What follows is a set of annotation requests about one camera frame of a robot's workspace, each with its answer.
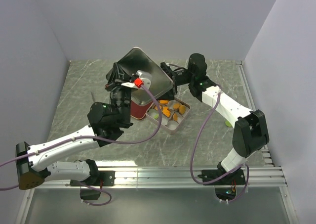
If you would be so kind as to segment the orange scalloped cookie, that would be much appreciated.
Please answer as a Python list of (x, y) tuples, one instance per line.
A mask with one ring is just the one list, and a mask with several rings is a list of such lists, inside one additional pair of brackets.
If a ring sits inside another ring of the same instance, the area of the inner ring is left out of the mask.
[(161, 105), (155, 106), (154, 109), (155, 109), (156, 111), (158, 111), (158, 110), (162, 111), (162, 106), (161, 106)]

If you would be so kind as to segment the red lacquer tray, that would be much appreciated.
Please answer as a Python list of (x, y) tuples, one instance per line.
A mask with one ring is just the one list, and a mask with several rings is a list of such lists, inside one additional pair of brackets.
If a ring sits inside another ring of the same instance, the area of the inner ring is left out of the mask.
[(131, 117), (136, 120), (143, 120), (146, 117), (146, 112), (148, 111), (151, 105), (152, 103), (148, 103), (147, 105), (141, 106), (132, 101), (130, 112)]

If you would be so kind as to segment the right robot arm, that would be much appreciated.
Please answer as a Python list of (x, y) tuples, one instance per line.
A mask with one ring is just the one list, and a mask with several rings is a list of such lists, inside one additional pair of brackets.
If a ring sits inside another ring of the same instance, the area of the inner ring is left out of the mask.
[(265, 114), (261, 110), (251, 110), (225, 94), (221, 86), (207, 76), (207, 63), (200, 53), (190, 55), (187, 67), (162, 62), (161, 69), (173, 81), (173, 93), (177, 87), (188, 85), (191, 95), (200, 102), (209, 105), (211, 114), (218, 112), (233, 127), (232, 149), (218, 164), (216, 178), (202, 182), (203, 185), (217, 181), (229, 184), (235, 178), (235, 172), (246, 164), (248, 158), (270, 141)]

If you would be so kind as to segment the round waffle cookie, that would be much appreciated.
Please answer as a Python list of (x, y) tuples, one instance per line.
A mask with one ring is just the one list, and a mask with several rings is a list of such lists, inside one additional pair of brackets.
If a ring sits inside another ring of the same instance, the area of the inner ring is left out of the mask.
[(180, 105), (178, 108), (179, 114), (183, 115), (186, 112), (186, 107), (185, 105)]

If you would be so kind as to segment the aluminium front rail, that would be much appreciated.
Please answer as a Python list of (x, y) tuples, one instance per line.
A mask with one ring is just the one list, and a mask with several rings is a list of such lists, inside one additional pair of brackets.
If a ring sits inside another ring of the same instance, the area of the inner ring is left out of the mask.
[[(105, 188), (202, 188), (187, 167), (100, 167)], [(207, 187), (286, 187), (283, 171), (279, 167), (251, 167), (239, 169)]]

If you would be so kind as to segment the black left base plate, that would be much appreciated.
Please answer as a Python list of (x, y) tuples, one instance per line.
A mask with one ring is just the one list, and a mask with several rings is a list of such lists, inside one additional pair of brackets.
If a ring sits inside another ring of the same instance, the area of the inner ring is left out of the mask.
[(100, 171), (99, 177), (94, 179), (94, 182), (83, 182), (89, 186), (113, 186), (115, 182), (115, 171)]

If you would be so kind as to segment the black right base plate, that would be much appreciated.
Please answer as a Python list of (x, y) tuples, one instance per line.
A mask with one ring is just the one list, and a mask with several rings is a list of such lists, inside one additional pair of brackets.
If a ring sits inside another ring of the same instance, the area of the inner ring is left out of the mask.
[(229, 173), (225, 177), (213, 182), (214, 179), (219, 178), (224, 173), (220, 170), (202, 170), (201, 174), (197, 177), (202, 180), (206, 185), (206, 182), (212, 181), (209, 185), (245, 185), (246, 179), (242, 169), (238, 169), (235, 172)]

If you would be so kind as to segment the orange round cookie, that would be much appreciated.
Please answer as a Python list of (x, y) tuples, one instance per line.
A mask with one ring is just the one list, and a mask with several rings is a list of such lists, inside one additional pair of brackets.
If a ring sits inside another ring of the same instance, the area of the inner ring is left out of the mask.
[(174, 110), (178, 110), (179, 107), (180, 107), (180, 104), (179, 104), (179, 103), (175, 103), (175, 104), (173, 105), (173, 109), (174, 109)]

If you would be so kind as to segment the silver tin lid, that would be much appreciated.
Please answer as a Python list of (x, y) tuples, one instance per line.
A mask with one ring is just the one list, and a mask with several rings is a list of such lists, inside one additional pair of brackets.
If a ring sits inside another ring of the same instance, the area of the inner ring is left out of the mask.
[(172, 80), (167, 74), (139, 48), (132, 48), (123, 58), (117, 61), (122, 68), (132, 76), (130, 83), (124, 86), (131, 87), (131, 100), (144, 106), (152, 101), (152, 98), (142, 88), (138, 88), (134, 81), (140, 79), (143, 86), (157, 99), (173, 87)]

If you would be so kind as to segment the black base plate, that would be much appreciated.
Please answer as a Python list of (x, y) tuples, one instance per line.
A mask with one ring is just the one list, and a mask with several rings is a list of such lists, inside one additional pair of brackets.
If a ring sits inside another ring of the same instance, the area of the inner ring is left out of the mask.
[(100, 171), (99, 177), (94, 179), (94, 182), (83, 182), (89, 186), (113, 186), (115, 182), (115, 171)]
[(209, 185), (245, 185), (246, 179), (242, 169), (238, 169), (235, 172), (229, 173), (225, 177), (213, 182), (214, 179), (219, 178), (224, 173), (220, 170), (202, 170), (201, 174), (197, 177), (202, 180), (206, 185), (206, 182), (212, 181)]

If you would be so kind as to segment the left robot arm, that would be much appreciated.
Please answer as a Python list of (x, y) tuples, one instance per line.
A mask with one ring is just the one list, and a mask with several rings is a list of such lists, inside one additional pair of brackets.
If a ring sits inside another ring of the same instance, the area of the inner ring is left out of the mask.
[(142, 83), (140, 74), (128, 74), (115, 63), (105, 89), (110, 102), (95, 102), (87, 115), (89, 124), (78, 131), (50, 142), (16, 145), (16, 168), (20, 190), (35, 188), (46, 181), (70, 179), (85, 185), (99, 180), (96, 162), (91, 159), (62, 162), (61, 159), (77, 152), (114, 143), (123, 129), (133, 125), (130, 121), (132, 90)]

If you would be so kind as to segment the pink cookie tin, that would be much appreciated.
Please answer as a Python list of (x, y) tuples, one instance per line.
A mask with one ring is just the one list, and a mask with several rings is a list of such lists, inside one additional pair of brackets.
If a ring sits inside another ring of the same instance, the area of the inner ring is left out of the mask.
[(161, 126), (168, 134), (175, 134), (185, 123), (191, 110), (189, 104), (175, 98), (174, 100), (158, 100), (161, 110)]

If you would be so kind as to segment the orange fish cookie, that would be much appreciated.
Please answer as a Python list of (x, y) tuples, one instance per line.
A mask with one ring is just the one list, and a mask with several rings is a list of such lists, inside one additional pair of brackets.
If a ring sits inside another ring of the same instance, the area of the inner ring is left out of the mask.
[(167, 105), (169, 103), (169, 100), (159, 100), (159, 103)]

